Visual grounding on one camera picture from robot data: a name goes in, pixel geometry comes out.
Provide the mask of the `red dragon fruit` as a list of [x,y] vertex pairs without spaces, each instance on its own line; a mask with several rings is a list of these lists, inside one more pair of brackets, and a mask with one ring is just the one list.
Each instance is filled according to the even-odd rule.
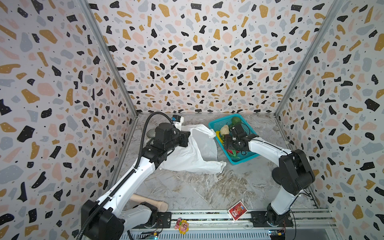
[[239,159],[240,157],[238,156],[238,151],[234,150],[227,150],[228,155],[233,158],[233,159]]

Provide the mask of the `cream cauliflower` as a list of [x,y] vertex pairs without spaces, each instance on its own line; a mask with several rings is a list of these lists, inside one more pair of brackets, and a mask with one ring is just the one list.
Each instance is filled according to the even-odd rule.
[[228,126],[228,125],[224,125],[224,126],[220,129],[220,134],[221,134],[221,136],[229,135],[229,134],[230,134],[229,126]]

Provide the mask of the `dark green avocado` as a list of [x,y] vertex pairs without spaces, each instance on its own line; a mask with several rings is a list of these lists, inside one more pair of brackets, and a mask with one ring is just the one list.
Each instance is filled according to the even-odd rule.
[[233,125],[233,126],[241,125],[241,124],[242,124],[242,120],[241,120],[241,118],[239,118],[239,117],[233,117],[233,118],[231,119],[231,121],[232,121],[232,125]]

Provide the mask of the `white plastic bag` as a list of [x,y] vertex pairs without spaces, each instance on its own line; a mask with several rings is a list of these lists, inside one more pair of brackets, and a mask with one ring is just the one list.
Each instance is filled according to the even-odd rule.
[[177,147],[167,160],[160,164],[160,168],[198,174],[222,173],[227,163],[218,161],[214,131],[202,124],[182,126],[181,130],[191,133],[188,146]]

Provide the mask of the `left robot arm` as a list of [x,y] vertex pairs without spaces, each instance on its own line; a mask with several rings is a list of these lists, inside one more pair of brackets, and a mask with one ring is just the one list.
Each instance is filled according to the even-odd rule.
[[189,131],[181,131],[174,124],[161,123],[155,137],[142,149],[136,163],[98,200],[86,201],[81,208],[81,230],[78,240],[118,240],[139,225],[153,226],[158,208],[149,202],[125,211],[124,207],[139,186],[167,160],[177,147],[189,144]]

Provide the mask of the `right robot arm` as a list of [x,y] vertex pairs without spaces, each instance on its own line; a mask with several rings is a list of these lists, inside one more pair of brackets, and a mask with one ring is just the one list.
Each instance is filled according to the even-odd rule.
[[276,164],[272,178],[280,185],[280,190],[262,217],[263,222],[272,227],[278,227],[284,221],[297,197],[315,181],[309,158],[302,150],[276,146],[256,134],[247,133],[241,124],[229,128],[224,147],[233,152],[253,152]]

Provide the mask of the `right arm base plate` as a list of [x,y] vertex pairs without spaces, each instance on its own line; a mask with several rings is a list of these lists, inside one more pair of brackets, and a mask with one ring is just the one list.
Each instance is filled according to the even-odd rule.
[[277,215],[274,211],[252,211],[251,223],[254,228],[282,228],[294,226],[289,212],[283,215]]

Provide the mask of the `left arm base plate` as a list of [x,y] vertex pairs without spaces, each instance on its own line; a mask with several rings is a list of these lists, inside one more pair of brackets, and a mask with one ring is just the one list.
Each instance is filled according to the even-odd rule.
[[139,227],[145,229],[169,229],[171,227],[171,220],[171,212],[157,212],[156,214],[152,214],[150,219],[143,225],[139,225]]

